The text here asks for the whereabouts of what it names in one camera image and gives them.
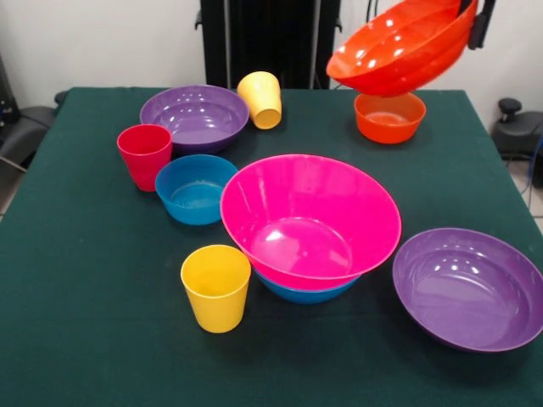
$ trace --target floor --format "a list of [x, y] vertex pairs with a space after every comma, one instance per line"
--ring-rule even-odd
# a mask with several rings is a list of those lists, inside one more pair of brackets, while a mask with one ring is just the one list
[[[528, 183], [528, 162], [511, 162], [507, 169], [518, 191], [522, 192], [524, 202], [529, 206], [530, 213], [534, 216], [537, 226], [543, 233], [543, 189], [526, 188]], [[4, 179], [7, 182], [0, 185], [0, 221], [17, 193], [23, 175], [14, 170], [13, 173], [8, 174], [8, 178], [8, 180]]]
[[0, 162], [0, 167], [0, 220], [2, 220], [3, 214], [8, 210], [20, 183], [23, 181], [23, 174], [8, 167], [4, 162]]
[[528, 166], [527, 161], [514, 161], [507, 166], [507, 169], [518, 191], [522, 193], [530, 213], [534, 216], [535, 223], [543, 233], [543, 189], [526, 188], [528, 185]]

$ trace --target pink bowl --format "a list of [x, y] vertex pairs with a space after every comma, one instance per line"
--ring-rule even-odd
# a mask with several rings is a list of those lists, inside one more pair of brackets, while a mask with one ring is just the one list
[[374, 269], [401, 234], [400, 211], [377, 181], [304, 154], [242, 168], [224, 188], [221, 217], [262, 275], [299, 290], [335, 288]]

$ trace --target orange bowl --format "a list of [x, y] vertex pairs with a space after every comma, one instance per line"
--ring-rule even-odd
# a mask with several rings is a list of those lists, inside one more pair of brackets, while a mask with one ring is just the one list
[[426, 105], [412, 93], [392, 98], [359, 95], [355, 112], [362, 135], [374, 142], [397, 144], [413, 137], [426, 115]]
[[469, 39], [478, 0], [404, 0], [364, 25], [330, 58], [327, 74], [359, 92], [397, 96], [451, 67]]

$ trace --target black stand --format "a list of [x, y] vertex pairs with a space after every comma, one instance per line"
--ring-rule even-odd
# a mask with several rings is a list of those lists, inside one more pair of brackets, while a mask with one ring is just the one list
[[327, 88], [341, 0], [200, 0], [207, 83], [272, 72], [283, 88]]

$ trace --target blue bowl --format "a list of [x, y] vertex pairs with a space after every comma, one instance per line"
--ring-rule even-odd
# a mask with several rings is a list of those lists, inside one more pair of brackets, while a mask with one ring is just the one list
[[343, 284], [331, 290], [304, 291], [294, 290], [293, 288], [280, 286], [275, 282], [265, 278], [258, 270], [255, 270], [255, 274], [272, 293], [275, 293], [279, 297], [286, 299], [291, 303], [297, 304], [319, 304], [324, 303], [325, 301], [329, 301], [330, 299], [336, 298], [339, 295], [343, 294], [345, 291], [347, 291], [353, 284], [355, 284], [356, 280], [358, 280], [359, 278], [357, 277], [352, 282], [347, 282], [346, 284]]
[[221, 219], [222, 189], [236, 172], [230, 161], [195, 154], [171, 161], [154, 184], [172, 218], [188, 225], [208, 225]]

